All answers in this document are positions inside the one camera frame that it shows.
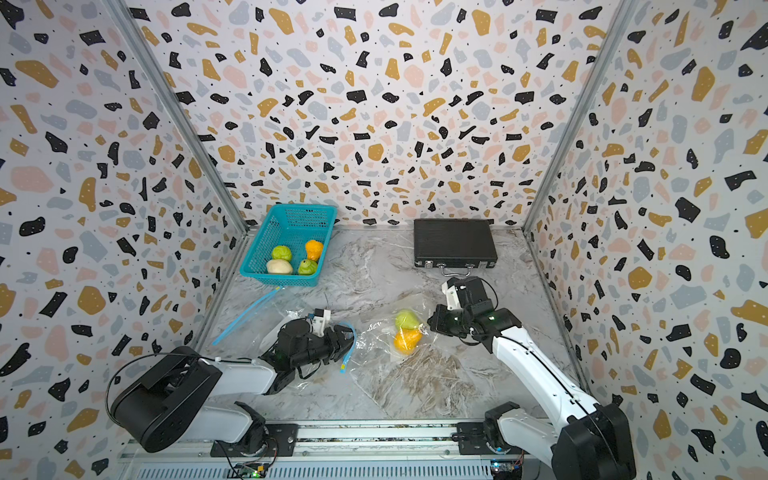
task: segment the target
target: terrazzo wallpaper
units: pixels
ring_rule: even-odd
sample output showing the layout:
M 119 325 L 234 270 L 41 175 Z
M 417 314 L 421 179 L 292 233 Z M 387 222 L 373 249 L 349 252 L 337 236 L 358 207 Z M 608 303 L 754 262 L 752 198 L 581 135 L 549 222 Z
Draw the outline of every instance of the terrazzo wallpaper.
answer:
M 768 478 L 767 22 L 639 2 L 531 232 L 638 478 Z
M 617 0 L 130 0 L 240 212 L 521 224 Z
M 116 478 L 107 381 L 192 340 L 240 235 L 100 3 L 0 13 L 0 478 Z

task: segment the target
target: green apple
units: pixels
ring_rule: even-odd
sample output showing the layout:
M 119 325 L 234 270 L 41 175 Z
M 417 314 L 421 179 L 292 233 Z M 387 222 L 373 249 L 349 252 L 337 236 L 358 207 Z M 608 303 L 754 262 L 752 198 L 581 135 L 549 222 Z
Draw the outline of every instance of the green apple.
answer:
M 395 317 L 395 326 L 399 329 L 417 329 L 421 324 L 419 316 L 412 310 L 400 310 Z
M 299 264 L 299 275 L 314 275 L 317 271 L 317 262 L 308 258 L 301 260 Z
M 293 254 L 290 252 L 290 248 L 285 245 L 278 245 L 272 249 L 272 259 L 290 262 L 293 260 Z

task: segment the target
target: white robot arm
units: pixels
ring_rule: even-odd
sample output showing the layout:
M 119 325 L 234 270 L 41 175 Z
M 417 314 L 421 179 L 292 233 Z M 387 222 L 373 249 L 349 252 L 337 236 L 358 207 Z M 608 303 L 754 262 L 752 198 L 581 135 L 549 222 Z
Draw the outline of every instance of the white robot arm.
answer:
M 320 309 L 287 321 L 277 341 L 257 359 L 211 359 L 187 346 L 155 354 L 163 357 L 111 406 L 105 396 L 107 412 L 147 452 L 159 452 L 178 440 L 215 439 L 231 451 L 252 455 L 266 444 L 264 418 L 245 403 L 220 407 L 208 399 L 232 393 L 272 395 L 297 373 L 307 379 L 321 362 L 338 362 L 352 348 L 354 332 L 329 321 L 330 312 Z M 309 367 L 314 369 L 305 375 L 302 367 L 309 365 L 317 367 Z M 219 442 L 215 445 L 224 448 Z
M 429 328 L 482 344 L 508 366 L 538 400 L 550 422 L 507 402 L 485 414 L 488 445 L 496 452 L 518 446 L 552 467 L 558 480 L 630 480 L 635 477 L 629 424 L 616 406 L 601 406 L 538 348 L 509 310 L 496 310 L 476 276 L 442 286 Z M 467 343 L 470 336 L 475 342 Z

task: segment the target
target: blue basket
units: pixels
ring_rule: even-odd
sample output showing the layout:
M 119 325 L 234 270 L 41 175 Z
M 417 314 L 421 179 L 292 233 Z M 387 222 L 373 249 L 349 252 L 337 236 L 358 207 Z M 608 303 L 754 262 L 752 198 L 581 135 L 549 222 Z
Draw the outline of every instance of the blue basket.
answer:
M 270 209 L 259 233 L 248 250 L 240 274 L 250 276 L 266 285 L 316 286 L 326 259 L 331 240 L 336 208 L 330 205 L 279 204 Z M 306 258 L 304 245 L 310 240 L 323 244 L 323 254 L 313 275 L 296 275 L 299 263 Z M 272 260 L 272 249 L 278 245 L 290 248 L 293 275 L 273 275 L 266 272 L 266 263 Z

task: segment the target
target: clear plastic bag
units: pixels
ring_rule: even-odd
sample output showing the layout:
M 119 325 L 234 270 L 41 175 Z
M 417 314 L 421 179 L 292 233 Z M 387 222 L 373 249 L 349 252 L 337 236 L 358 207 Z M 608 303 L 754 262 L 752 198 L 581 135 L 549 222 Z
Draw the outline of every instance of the clear plastic bag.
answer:
M 221 333 L 212 332 L 206 354 L 223 359 L 255 359 L 277 341 L 280 327 L 312 311 L 290 290 L 278 287 L 251 303 Z
M 483 347 L 429 331 L 435 303 L 420 293 L 353 321 L 357 344 L 347 368 L 355 384 L 394 419 L 481 418 L 500 399 L 518 398 L 514 374 Z M 424 322 L 425 335 L 407 356 L 392 347 L 394 318 L 402 309 Z
M 450 400 L 442 398 L 444 389 L 451 388 L 450 379 L 446 382 L 442 374 L 434 374 L 444 371 L 448 364 L 459 368 L 460 364 L 451 361 L 450 356 L 435 345 L 439 336 L 426 325 L 434 305 L 418 293 L 373 310 L 366 318 L 354 322 L 357 339 L 347 367 L 349 374 L 390 417 L 419 418 L 441 410 L 443 415 L 448 415 L 451 410 L 443 408 Z M 394 347 L 399 333 L 395 320 L 402 310 L 412 311 L 422 323 L 419 327 L 422 338 L 410 355 Z M 461 381 L 457 375 L 449 376 Z

